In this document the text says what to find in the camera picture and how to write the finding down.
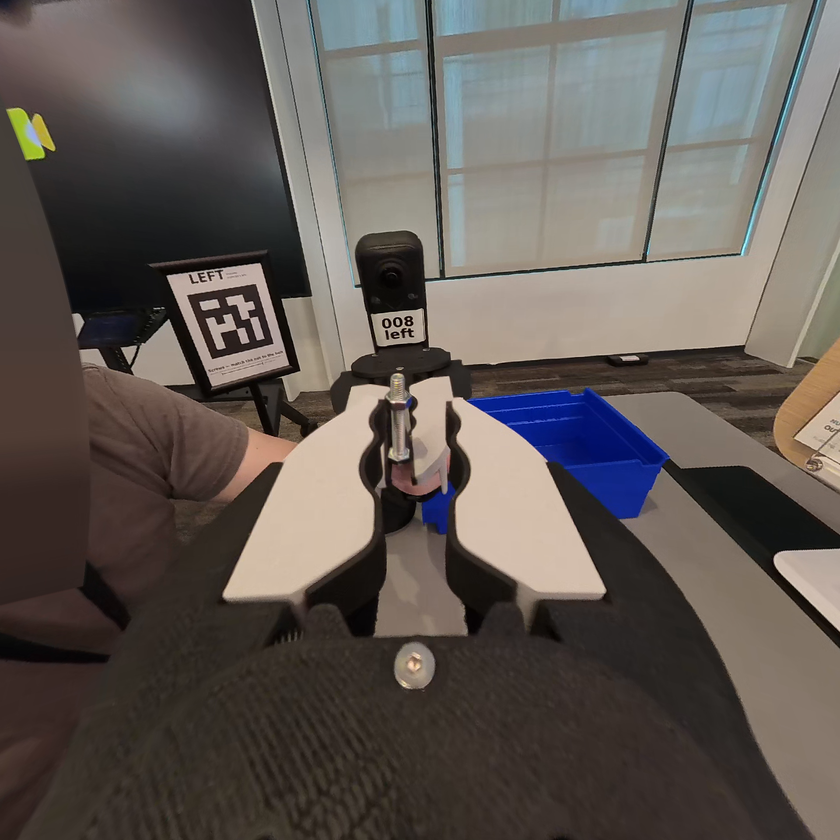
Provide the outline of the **white paper sign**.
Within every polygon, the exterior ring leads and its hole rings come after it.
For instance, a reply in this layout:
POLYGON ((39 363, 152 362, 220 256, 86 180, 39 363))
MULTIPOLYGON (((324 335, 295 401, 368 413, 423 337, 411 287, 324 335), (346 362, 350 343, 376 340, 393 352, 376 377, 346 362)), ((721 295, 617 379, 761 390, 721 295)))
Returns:
POLYGON ((839 463, 839 401, 836 394, 794 436, 794 440, 815 455, 839 463))

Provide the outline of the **person's left forearm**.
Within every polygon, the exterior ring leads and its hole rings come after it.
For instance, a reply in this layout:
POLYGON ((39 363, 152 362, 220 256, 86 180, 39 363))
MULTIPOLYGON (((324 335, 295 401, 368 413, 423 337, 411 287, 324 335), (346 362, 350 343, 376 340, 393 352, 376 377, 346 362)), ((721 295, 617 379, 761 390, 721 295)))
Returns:
POLYGON ((284 462, 297 443, 249 428, 240 436, 242 446, 230 450, 241 458, 226 458, 218 449, 206 450, 206 458, 190 458, 195 470, 174 483, 171 498, 179 501, 228 503, 237 498, 267 467, 284 462))

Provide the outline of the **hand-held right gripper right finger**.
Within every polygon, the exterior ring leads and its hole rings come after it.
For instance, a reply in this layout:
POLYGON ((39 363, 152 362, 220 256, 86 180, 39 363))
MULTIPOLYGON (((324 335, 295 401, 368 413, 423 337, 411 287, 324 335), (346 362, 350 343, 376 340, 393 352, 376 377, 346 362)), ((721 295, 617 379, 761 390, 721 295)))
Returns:
POLYGON ((464 398, 447 404, 449 484, 445 577, 475 636, 499 604, 526 628, 550 603, 607 603, 607 589, 551 464, 464 398))

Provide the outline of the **silver hex bolt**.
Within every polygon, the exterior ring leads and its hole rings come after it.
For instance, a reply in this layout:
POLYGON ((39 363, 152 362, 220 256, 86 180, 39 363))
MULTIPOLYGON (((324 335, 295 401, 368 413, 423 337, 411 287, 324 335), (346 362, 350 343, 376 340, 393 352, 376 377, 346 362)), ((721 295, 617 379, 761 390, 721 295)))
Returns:
MULTIPOLYGON (((404 374, 402 369, 397 369, 395 373, 391 375, 389 389, 392 387, 400 387, 398 383, 405 383, 405 387, 408 389, 408 384, 406 383, 406 375, 404 374)), ((388 400, 386 399, 389 412, 390 412, 390 424, 391 424, 391 432, 390 432, 390 444, 388 448, 388 459, 392 463, 403 463, 407 460, 410 460, 412 457, 412 415, 411 411, 417 404, 416 399, 412 395, 411 404, 404 409, 396 408, 392 406, 388 400)))

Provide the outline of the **round wooden table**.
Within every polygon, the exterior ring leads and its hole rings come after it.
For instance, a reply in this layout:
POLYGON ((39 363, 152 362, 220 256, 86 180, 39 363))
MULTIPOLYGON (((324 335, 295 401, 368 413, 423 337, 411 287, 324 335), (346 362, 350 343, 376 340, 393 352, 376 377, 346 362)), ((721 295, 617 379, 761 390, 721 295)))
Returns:
POLYGON ((817 456, 797 443, 794 436, 839 393, 838 354, 838 343, 835 343, 786 398, 773 424, 773 439, 782 456, 835 492, 839 491, 839 463, 817 456))

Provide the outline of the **framed marker tag sign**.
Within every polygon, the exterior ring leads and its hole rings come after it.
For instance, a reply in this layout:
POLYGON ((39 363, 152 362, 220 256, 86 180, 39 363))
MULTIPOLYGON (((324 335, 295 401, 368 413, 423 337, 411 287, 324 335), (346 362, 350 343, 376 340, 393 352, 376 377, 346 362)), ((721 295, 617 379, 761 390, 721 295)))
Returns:
POLYGON ((301 367, 269 251, 149 264, 201 393, 215 396, 301 367))

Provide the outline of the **blue plastic storage bin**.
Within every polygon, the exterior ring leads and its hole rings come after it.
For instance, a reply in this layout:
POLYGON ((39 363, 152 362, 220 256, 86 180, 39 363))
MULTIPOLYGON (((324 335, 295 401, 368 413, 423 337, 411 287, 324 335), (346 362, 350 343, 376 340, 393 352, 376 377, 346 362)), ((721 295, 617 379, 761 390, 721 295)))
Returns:
POLYGON ((619 519, 637 518, 669 456, 592 389, 472 398, 619 519))

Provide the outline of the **large window with blind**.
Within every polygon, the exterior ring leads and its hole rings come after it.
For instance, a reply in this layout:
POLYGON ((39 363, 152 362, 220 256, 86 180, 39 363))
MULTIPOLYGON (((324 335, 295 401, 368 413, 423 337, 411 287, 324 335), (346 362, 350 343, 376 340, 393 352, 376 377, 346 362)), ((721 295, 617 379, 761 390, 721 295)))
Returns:
POLYGON ((452 279, 742 254, 817 2, 308 5, 349 252, 452 279))

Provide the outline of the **person in brown shirt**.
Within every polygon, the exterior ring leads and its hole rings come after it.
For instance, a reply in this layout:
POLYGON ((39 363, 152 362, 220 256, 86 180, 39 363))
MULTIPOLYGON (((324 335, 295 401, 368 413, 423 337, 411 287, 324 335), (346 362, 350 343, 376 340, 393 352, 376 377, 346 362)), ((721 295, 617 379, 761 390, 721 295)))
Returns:
MULTIPOLYGON (((88 404, 88 561, 129 616, 172 564, 171 493, 206 451, 240 459, 247 427, 137 376, 82 365, 88 404)), ((2 838, 17 838, 45 794, 122 630, 78 589, 2 606, 2 635, 70 661, 2 658, 2 838)))

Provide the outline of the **black easel stand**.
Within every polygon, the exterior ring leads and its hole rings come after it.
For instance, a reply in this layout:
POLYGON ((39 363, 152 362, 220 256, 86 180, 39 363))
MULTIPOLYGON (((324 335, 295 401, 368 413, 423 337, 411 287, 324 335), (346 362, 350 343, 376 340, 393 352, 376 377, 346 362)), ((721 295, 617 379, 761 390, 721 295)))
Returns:
POLYGON ((281 378, 250 383, 247 389, 265 434, 278 437, 280 420, 283 417, 298 426, 302 438, 306 438, 319 427, 318 422, 311 420, 291 405, 281 378))

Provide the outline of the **white board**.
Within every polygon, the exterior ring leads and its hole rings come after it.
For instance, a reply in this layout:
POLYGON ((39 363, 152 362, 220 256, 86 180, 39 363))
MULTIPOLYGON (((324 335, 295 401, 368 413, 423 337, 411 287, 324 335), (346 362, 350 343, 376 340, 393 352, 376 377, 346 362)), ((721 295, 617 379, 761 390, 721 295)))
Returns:
POLYGON ((798 549, 774 555, 784 579, 839 630, 839 549, 798 549))

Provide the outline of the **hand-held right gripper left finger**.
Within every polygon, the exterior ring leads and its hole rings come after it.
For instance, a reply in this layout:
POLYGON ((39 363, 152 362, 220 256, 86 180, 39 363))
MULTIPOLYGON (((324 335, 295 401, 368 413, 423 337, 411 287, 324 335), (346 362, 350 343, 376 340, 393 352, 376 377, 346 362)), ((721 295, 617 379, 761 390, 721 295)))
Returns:
POLYGON ((225 603, 336 606, 352 635, 375 632, 386 575, 381 395, 356 397, 303 440, 280 472, 224 588, 225 603))

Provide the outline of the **person's left hand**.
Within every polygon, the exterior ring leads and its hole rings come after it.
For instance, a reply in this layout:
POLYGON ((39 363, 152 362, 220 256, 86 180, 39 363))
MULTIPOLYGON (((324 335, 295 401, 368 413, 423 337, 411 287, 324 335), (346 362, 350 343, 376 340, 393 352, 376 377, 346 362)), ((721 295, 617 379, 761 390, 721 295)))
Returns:
POLYGON ((440 469, 428 469, 419 478, 415 476, 414 462, 390 463, 391 484, 409 497, 423 497, 434 493, 442 486, 440 469))

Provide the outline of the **large black wall screen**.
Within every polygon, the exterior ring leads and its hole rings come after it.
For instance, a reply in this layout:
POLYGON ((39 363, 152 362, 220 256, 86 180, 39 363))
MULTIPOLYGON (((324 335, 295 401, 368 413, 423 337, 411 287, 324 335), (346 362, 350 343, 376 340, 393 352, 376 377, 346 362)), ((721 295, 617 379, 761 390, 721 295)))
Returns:
POLYGON ((56 146, 30 172, 74 312, 162 306, 150 264, 263 249, 310 296, 251 2, 2 2, 2 97, 56 146))

